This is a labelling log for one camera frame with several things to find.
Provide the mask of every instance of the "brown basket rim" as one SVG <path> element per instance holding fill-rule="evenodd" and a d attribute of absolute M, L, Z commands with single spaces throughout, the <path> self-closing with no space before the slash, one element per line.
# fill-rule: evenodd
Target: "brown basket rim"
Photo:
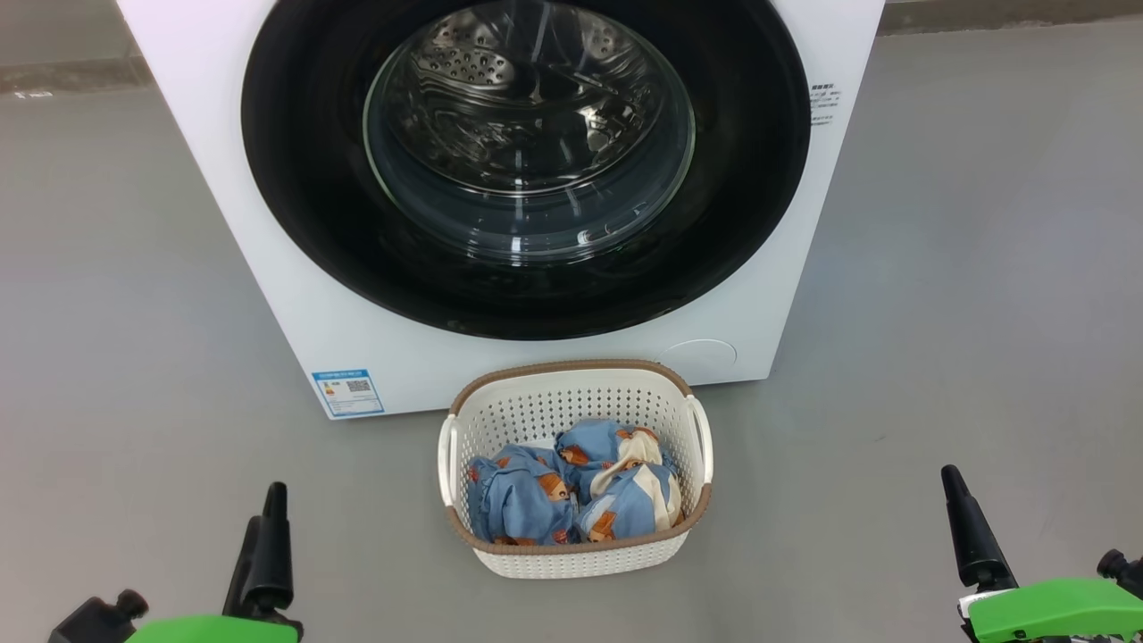
<path fill-rule="evenodd" d="M 663 376 L 670 380 L 671 384 L 679 387 L 679 391 L 684 396 L 694 395 L 690 387 L 687 386 L 687 383 L 680 378 L 678 373 L 655 362 L 647 362 L 644 360 L 581 360 L 573 362 L 549 362 L 530 367 L 518 367 L 515 369 L 505 369 L 503 371 L 496 371 L 488 373 L 487 376 L 481 376 L 480 378 L 473 380 L 472 384 L 464 387 L 461 394 L 456 396 L 456 400 L 453 402 L 453 407 L 448 410 L 448 412 L 456 416 L 461 411 L 461 408 L 464 407 L 464 403 L 467 402 L 477 389 L 491 383 L 520 378 L 523 376 L 558 373 L 560 371 L 591 371 L 597 369 L 639 369 L 642 371 L 650 371 Z M 449 475 L 454 476 L 456 475 L 456 472 L 449 472 Z M 706 507 L 710 505 L 710 501 L 711 483 L 705 483 L 702 492 L 698 495 L 698 501 L 695 504 L 695 509 L 690 512 L 690 514 L 686 516 L 681 523 L 666 531 L 648 533 L 638 538 L 609 540 L 606 542 L 580 542 L 576 545 L 518 546 L 485 542 L 464 528 L 464 523 L 461 522 L 459 514 L 456 513 L 456 507 L 446 507 L 446 513 L 448 515 L 448 522 L 461 537 L 461 540 L 464 540 L 465 544 L 478 552 L 494 554 L 497 556 L 560 556 L 566 554 L 590 554 L 596 552 L 610 552 L 613 549 L 626 549 L 628 547 L 639 547 L 641 545 L 650 545 L 652 542 L 662 542 L 664 540 L 677 538 L 690 531 L 692 528 L 698 523 L 700 519 L 703 517 L 703 514 L 706 513 Z"/>

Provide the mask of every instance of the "laundry basket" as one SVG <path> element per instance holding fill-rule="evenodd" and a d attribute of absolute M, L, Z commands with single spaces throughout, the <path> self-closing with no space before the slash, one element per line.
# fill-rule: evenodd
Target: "laundry basket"
<path fill-rule="evenodd" d="M 649 427 L 678 467 L 682 523 L 606 542 L 510 546 L 478 539 L 469 524 L 465 472 L 506 444 L 551 448 L 583 418 Z M 457 533 L 491 571 L 509 578 L 578 578 L 649 568 L 679 550 L 706 511 L 714 475 L 706 413 L 690 387 L 652 362 L 601 360 L 511 369 L 469 385 L 440 429 L 440 495 Z"/>

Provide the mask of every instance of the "front-loading washing machine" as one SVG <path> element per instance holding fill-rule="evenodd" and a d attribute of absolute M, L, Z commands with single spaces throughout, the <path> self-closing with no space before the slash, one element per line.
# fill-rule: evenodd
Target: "front-loading washing machine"
<path fill-rule="evenodd" d="M 338 419 L 547 361 L 766 378 L 882 1 L 119 5 Z"/>

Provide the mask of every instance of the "energy label sticker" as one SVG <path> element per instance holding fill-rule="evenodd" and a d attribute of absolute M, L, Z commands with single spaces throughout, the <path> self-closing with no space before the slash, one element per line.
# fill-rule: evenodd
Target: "energy label sticker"
<path fill-rule="evenodd" d="M 377 397 L 377 389 L 373 386 L 373 378 L 365 369 L 314 373 L 313 381 L 318 384 L 318 391 L 334 418 L 377 416 L 385 412 Z"/>

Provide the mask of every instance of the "clothes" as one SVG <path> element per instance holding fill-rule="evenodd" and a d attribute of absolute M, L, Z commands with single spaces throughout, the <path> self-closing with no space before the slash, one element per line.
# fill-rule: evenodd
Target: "clothes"
<path fill-rule="evenodd" d="M 674 474 L 662 465 L 641 464 L 617 473 L 607 489 L 576 519 L 585 541 L 636 538 L 682 522 L 682 495 Z"/>
<path fill-rule="evenodd" d="M 636 465 L 648 463 L 676 473 L 660 448 L 658 436 L 646 427 L 624 427 L 615 420 L 586 419 L 555 437 L 558 469 L 586 505 L 604 493 L 613 480 Z"/>
<path fill-rule="evenodd" d="M 575 507 L 552 469 L 555 453 L 510 444 L 469 466 L 469 521 L 477 538 L 501 545 L 577 542 Z"/>
<path fill-rule="evenodd" d="M 513 444 L 472 460 L 472 533 L 502 545 L 565 545 L 669 530 L 682 522 L 676 473 L 653 431 L 581 420 L 555 436 L 554 450 Z"/>

